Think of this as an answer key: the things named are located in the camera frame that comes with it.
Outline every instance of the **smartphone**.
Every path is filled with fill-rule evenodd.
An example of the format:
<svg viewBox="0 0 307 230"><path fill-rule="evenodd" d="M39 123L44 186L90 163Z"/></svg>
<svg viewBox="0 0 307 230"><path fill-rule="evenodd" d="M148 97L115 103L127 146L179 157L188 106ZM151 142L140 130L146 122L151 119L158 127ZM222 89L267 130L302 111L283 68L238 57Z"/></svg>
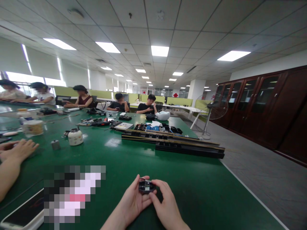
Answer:
<svg viewBox="0 0 307 230"><path fill-rule="evenodd" d="M44 189L4 218L0 227L13 230L36 230L44 222Z"/></svg>

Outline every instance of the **green table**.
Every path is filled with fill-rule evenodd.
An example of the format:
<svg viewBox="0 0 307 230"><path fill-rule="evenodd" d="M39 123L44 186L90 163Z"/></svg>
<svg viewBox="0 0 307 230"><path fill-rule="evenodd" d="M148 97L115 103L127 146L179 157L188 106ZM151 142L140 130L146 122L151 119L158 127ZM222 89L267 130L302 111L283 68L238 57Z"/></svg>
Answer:
<svg viewBox="0 0 307 230"><path fill-rule="evenodd" d="M89 117L84 110L71 115L77 113L80 115L54 124L45 123L44 134L32 138L40 144L38 154L22 164L21 174L0 208L41 180L51 165L106 165L106 180L101 181L101 187L91 195L91 202L81 210L80 223L69 224L70 229L99 229L137 174L168 182L181 216L191 229L283 229L218 159L155 151L151 143L121 140L120 132L84 126L80 127L83 134L88 135L84 143L69 146L68 141L61 138L63 132L75 128L80 119ZM132 116L129 123L134 125L145 122L143 114L127 115ZM61 116L53 115L43 120L58 118ZM16 126L17 120L2 117L0 122L3 129ZM171 117L166 123L179 127L183 134L196 137L180 118ZM22 137L23 134L19 134L14 140ZM61 150L52 150L52 140L60 141ZM42 187L41 181L0 211L0 220ZM40 229L49 227L43 224ZM151 205L129 229L163 229L163 226Z"/></svg>

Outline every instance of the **white pillar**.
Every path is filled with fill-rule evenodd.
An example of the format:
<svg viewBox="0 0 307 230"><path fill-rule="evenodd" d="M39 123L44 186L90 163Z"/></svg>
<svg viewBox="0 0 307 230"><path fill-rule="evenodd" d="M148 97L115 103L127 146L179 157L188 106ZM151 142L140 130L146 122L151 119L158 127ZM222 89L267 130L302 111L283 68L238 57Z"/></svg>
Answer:
<svg viewBox="0 0 307 230"><path fill-rule="evenodd" d="M196 100L203 95L206 80L195 79L190 83L188 98L193 99L192 107L195 106Z"/></svg>

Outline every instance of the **white container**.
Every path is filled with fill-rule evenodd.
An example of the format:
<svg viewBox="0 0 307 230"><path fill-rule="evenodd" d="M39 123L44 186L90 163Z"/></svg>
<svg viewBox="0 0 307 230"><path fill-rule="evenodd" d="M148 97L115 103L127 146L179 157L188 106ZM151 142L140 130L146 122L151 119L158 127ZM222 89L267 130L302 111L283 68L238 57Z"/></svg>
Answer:
<svg viewBox="0 0 307 230"><path fill-rule="evenodd" d="M71 129L70 133L68 134L68 141L71 146L82 144L82 132L77 128Z"/></svg>

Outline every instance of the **jar lid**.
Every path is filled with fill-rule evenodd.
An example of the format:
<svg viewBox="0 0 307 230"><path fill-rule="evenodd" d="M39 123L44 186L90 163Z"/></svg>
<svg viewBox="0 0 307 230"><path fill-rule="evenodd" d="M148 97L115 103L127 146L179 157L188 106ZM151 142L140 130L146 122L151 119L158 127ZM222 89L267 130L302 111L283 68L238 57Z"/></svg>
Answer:
<svg viewBox="0 0 307 230"><path fill-rule="evenodd" d="M27 112L28 111L28 109L17 109L18 110L18 112Z"/></svg>

